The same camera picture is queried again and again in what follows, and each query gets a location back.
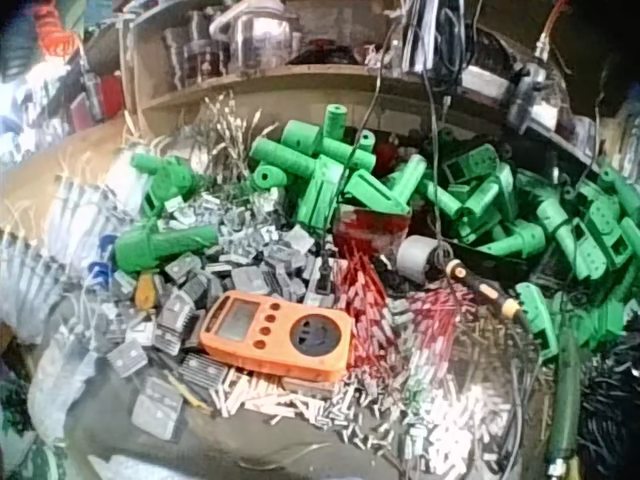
electronic component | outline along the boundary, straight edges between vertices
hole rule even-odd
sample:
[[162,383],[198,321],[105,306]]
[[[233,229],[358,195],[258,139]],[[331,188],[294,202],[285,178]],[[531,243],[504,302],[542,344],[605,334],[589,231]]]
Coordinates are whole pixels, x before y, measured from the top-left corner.
[[173,292],[158,317],[158,323],[175,332],[182,332],[189,316],[195,311],[193,300],[182,290]]
[[135,324],[129,324],[125,334],[125,342],[131,340],[137,341],[143,347],[153,345],[153,335],[156,331],[155,320],[141,321]]
[[231,279],[236,290],[257,295],[269,293],[269,286],[256,266],[236,268],[231,272]]
[[282,386],[290,392],[323,400],[332,399],[336,395],[339,386],[339,383],[336,382],[309,382],[291,377],[282,377],[280,381]]
[[131,423],[161,440],[171,440],[182,402],[175,388],[151,377],[136,400]]
[[231,272],[233,267],[228,263],[208,263],[204,269],[207,273],[224,273]]
[[200,341],[223,363],[335,381],[346,370],[352,322],[342,311],[231,291],[207,315]]
[[128,300],[133,296],[136,281],[121,270],[113,274],[112,294],[116,299]]
[[195,275],[182,287],[182,292],[191,299],[196,308],[204,307],[204,294],[207,291],[208,279],[201,275]]
[[200,259],[193,253],[187,252],[167,265],[164,270],[174,282],[180,284],[186,279],[187,273],[201,267]]
[[123,343],[107,355],[107,360],[113,366],[120,378],[125,378],[144,367],[149,359],[142,346],[136,340]]
[[156,330],[153,333],[153,345],[175,357],[180,352],[182,338],[173,330],[156,325]]
[[205,355],[190,353],[180,367],[180,375],[185,380],[204,388],[218,388],[229,367]]

green plastic bracket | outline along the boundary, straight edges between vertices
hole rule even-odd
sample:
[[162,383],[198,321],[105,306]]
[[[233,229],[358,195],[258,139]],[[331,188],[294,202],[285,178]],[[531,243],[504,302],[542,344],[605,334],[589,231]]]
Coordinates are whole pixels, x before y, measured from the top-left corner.
[[158,232],[152,223],[120,235],[114,250],[118,268],[134,273],[156,268],[167,257],[202,251],[217,243],[218,234],[211,226]]
[[322,136],[341,142],[347,125],[347,113],[347,107],[344,105],[327,105],[324,112]]
[[293,173],[308,180],[311,179],[315,171],[316,161],[313,158],[264,137],[256,138],[251,147],[250,155],[260,162],[273,165],[287,173]]
[[622,208],[634,223],[640,223],[640,192],[627,182],[627,179],[611,167],[606,167],[600,172],[598,183],[605,190],[615,190]]
[[411,209],[394,193],[365,170],[355,172],[344,189],[367,208],[381,213],[407,215]]
[[506,210],[512,210],[514,202],[509,199],[513,195],[513,174],[509,165],[501,163],[493,175],[487,178],[478,189],[473,192],[471,198],[464,204],[465,212],[477,217],[493,203],[498,196],[499,206],[506,206]]
[[261,190],[270,190],[274,187],[285,187],[290,179],[284,170],[273,165],[260,164],[252,175],[253,184]]
[[606,195],[596,197],[589,206],[586,222],[611,270],[620,268],[633,253],[618,225],[620,210],[615,209],[616,204],[617,201],[611,202]]
[[147,217],[157,217],[164,211],[164,204],[178,196],[189,200],[210,180],[194,173],[191,167],[177,157],[156,157],[136,153],[131,158],[131,166],[153,176],[142,207]]
[[337,192],[344,167],[320,155],[315,173],[298,204],[296,221],[309,230],[322,231],[337,205]]
[[440,186],[436,188],[436,184],[431,180],[423,178],[418,184],[417,191],[421,196],[427,197],[431,203],[436,203],[437,200],[440,209],[454,220],[462,214],[462,203],[444,188]]
[[590,274],[589,266],[581,255],[576,253],[578,242],[573,235],[569,216],[556,198],[547,198],[542,202],[536,214],[548,235],[554,236],[560,248],[569,260],[578,280],[584,280]]
[[473,243],[500,223],[500,220],[502,220],[502,217],[498,209],[490,206],[481,217],[472,215],[458,220],[458,235],[463,243]]
[[532,283],[519,283],[516,292],[531,331],[541,343],[540,359],[554,357],[558,354],[558,338],[542,291]]
[[633,286],[636,284],[638,274],[640,274],[640,259],[633,258],[624,273],[624,277],[615,286],[609,298],[617,302],[626,303],[629,300]]
[[478,250],[499,257],[519,253],[522,258],[528,258],[544,250],[546,245],[544,230],[535,223],[516,220],[506,224],[511,235],[478,248]]
[[322,133],[320,132],[320,127],[310,123],[299,122],[298,120],[289,120],[280,138],[280,143],[285,147],[309,157],[313,157],[318,153],[321,142]]
[[487,143],[449,160],[442,168],[450,183],[467,183],[474,178],[492,174],[499,163],[498,152]]

green plastic tube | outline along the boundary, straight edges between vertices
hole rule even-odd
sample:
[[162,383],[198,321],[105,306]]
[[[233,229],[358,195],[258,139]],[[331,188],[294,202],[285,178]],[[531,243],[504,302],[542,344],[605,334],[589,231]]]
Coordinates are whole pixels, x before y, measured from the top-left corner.
[[341,142],[344,138],[344,129],[347,126],[347,113],[347,107],[344,105],[327,105],[324,112],[322,136]]
[[363,130],[358,142],[358,148],[368,153],[373,153],[373,147],[376,145],[376,136],[369,130]]
[[[323,138],[320,146],[320,152],[343,165],[347,164],[349,155],[351,154],[351,145],[338,142],[330,138]],[[356,149],[351,161],[349,162],[350,170],[362,169],[371,172],[376,165],[376,157],[372,153],[364,150]]]
[[250,155],[260,162],[276,166],[285,172],[293,173],[306,179],[313,176],[315,169],[315,160],[313,158],[264,137],[257,138],[253,142]]
[[424,157],[418,154],[412,155],[396,180],[391,192],[402,203],[407,203],[426,170],[427,161]]
[[285,147],[310,157],[318,152],[321,141],[320,127],[298,120],[290,120],[287,123],[280,139],[280,143]]
[[262,190],[270,190],[274,187],[280,188],[288,185],[289,177],[278,167],[261,164],[253,172],[253,182]]

wooden shelf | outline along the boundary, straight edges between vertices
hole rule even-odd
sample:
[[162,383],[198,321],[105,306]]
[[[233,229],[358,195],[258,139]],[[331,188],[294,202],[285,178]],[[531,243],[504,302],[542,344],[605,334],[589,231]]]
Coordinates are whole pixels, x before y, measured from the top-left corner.
[[[212,78],[198,85],[170,92],[142,105],[146,109],[159,109],[189,105],[222,90],[240,93],[290,90],[296,88],[347,90],[372,92],[376,76],[358,65],[292,65],[251,74],[231,74]],[[385,94],[399,94],[407,98],[420,95],[418,81],[384,78]]]

